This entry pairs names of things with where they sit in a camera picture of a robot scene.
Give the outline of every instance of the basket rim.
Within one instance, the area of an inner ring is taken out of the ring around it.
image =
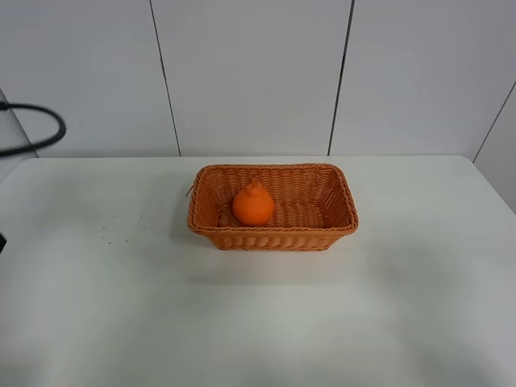
[[[195,214],[197,212],[197,195],[198,187],[206,178],[208,172],[214,169],[319,169],[319,170],[332,170],[337,173],[340,177],[339,185],[340,189],[344,192],[346,197],[345,205],[346,210],[350,214],[352,219],[351,223],[345,227],[204,227],[196,224]],[[251,232],[253,235],[256,234],[270,234],[271,232],[302,232],[303,234],[314,234],[314,233],[325,233],[332,232],[334,234],[349,235],[355,232],[358,228],[358,214],[356,213],[355,203],[349,185],[347,184],[346,177],[342,170],[333,164],[328,163],[303,163],[303,164],[212,164],[207,165],[199,170],[195,181],[193,183],[192,197],[190,199],[189,210],[188,210],[188,228],[193,232]]]

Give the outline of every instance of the black cable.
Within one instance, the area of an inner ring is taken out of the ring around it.
[[[8,156],[14,156],[19,155],[21,153],[27,153],[27,152],[33,152],[36,149],[41,149],[48,147],[50,145],[55,144],[57,141],[65,137],[66,134],[66,124],[65,121],[61,118],[60,115],[58,115],[54,110],[48,109],[43,106],[38,105],[31,105],[28,103],[9,103],[5,101],[0,101],[0,111],[2,110],[9,110],[9,109],[25,109],[25,110],[35,110],[40,111],[42,113],[48,114],[51,117],[53,117],[58,124],[57,133],[50,137],[49,139],[43,139],[37,143],[24,145],[22,147],[18,148],[11,148],[11,149],[0,149],[0,157],[8,157]]]

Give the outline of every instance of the wicker basket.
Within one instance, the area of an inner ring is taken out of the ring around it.
[[[274,216],[263,227],[241,227],[231,202],[253,178],[273,196]],[[355,232],[358,216],[334,165],[210,165],[193,184],[188,227],[221,250],[310,252]]]

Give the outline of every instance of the woven texture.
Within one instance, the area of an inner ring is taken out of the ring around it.
[[[252,179],[272,195],[274,216],[263,227],[241,227],[235,195]],[[340,169],[329,164],[210,165],[193,184],[188,227],[222,250],[328,249],[355,232],[358,216]]]

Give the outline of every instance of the orange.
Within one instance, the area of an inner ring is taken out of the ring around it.
[[[244,226],[263,226],[274,214],[274,201],[259,181],[253,181],[233,200],[233,215]]]

